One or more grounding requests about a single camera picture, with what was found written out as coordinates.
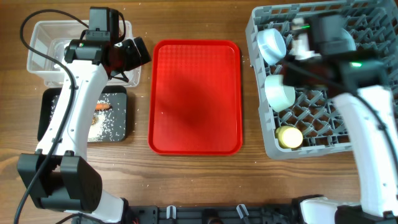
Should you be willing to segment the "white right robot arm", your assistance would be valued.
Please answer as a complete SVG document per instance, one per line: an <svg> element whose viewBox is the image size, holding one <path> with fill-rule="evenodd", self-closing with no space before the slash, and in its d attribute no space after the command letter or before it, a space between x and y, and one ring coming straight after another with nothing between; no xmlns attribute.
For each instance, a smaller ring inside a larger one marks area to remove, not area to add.
<svg viewBox="0 0 398 224"><path fill-rule="evenodd" d="M361 199L308 198L300 215L304 223L396 223L397 126L387 68L375 50L353 50L343 27L333 12L295 18L298 40L283 61L284 83L328 88L352 145Z"/></svg>

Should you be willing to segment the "orange carrot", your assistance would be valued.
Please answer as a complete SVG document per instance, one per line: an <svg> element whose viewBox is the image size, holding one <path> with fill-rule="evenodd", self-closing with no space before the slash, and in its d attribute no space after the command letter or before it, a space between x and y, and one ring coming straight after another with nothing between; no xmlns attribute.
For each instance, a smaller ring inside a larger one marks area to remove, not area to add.
<svg viewBox="0 0 398 224"><path fill-rule="evenodd" d="M109 103L98 103L95 107L96 111L100 110L108 110L111 108L111 105Z"/></svg>

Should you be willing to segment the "large light blue plate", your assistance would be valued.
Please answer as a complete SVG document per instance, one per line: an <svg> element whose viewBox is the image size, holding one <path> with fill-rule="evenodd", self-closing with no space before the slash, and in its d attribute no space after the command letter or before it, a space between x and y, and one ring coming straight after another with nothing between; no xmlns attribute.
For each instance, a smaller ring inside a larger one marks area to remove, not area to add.
<svg viewBox="0 0 398 224"><path fill-rule="evenodd" d="M349 51L356 51L355 41L351 34L345 29L342 29L342 38L346 42Z"/></svg>

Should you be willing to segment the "green bowl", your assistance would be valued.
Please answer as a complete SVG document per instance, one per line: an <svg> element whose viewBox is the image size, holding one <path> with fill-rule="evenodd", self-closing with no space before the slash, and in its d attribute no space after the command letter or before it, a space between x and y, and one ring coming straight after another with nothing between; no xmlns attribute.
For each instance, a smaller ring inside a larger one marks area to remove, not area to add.
<svg viewBox="0 0 398 224"><path fill-rule="evenodd" d="M283 84L283 75L269 75L264 82L268 104L275 112L281 112L295 103L295 88Z"/></svg>

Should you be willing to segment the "white rice pile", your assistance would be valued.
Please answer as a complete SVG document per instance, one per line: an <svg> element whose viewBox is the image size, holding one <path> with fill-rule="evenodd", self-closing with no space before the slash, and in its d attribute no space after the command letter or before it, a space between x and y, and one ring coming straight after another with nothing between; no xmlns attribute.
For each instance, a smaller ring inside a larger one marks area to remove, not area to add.
<svg viewBox="0 0 398 224"><path fill-rule="evenodd" d="M102 93L98 103L109 103L111 108L94 112L99 118L90 126L88 142L122 141L126 135L127 95L125 93Z"/></svg>

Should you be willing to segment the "brown food scrap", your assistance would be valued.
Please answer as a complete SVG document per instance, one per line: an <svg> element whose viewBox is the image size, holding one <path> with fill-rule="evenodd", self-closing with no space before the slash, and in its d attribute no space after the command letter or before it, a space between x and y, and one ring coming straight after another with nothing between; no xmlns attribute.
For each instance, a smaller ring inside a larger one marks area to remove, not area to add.
<svg viewBox="0 0 398 224"><path fill-rule="evenodd" d="M99 118L97 116L94 116L93 119L92 119L91 124L95 125L98 122L98 120L99 120Z"/></svg>

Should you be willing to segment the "yellow cup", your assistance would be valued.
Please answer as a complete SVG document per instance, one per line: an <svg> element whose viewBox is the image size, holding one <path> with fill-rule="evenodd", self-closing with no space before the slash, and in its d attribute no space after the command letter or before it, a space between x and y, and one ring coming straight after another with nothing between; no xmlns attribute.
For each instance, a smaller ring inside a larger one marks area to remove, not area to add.
<svg viewBox="0 0 398 224"><path fill-rule="evenodd" d="M279 146L282 148L295 149L303 142L302 132L291 126L281 126L277 128L275 137L278 139Z"/></svg>

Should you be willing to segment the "light blue bowl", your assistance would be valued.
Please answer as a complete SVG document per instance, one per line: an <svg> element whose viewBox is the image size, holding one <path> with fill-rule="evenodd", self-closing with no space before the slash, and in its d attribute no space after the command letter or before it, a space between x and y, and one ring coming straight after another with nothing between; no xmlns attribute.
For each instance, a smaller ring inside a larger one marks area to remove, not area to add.
<svg viewBox="0 0 398 224"><path fill-rule="evenodd" d="M277 29L259 31L257 44L263 59L269 65L277 64L286 56L285 41Z"/></svg>

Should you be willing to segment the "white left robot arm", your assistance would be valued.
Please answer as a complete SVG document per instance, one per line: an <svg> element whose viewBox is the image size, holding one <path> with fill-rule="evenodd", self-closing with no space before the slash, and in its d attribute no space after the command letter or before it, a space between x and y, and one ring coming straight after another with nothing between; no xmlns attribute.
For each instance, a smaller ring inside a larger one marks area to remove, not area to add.
<svg viewBox="0 0 398 224"><path fill-rule="evenodd" d="M18 173L26 187L21 202L98 223L138 223L125 198L103 189L86 160L95 108L107 82L128 82L126 72L150 62L140 37L127 39L121 12L91 7L78 39L66 47L59 66L65 78L52 120L34 153L21 154Z"/></svg>

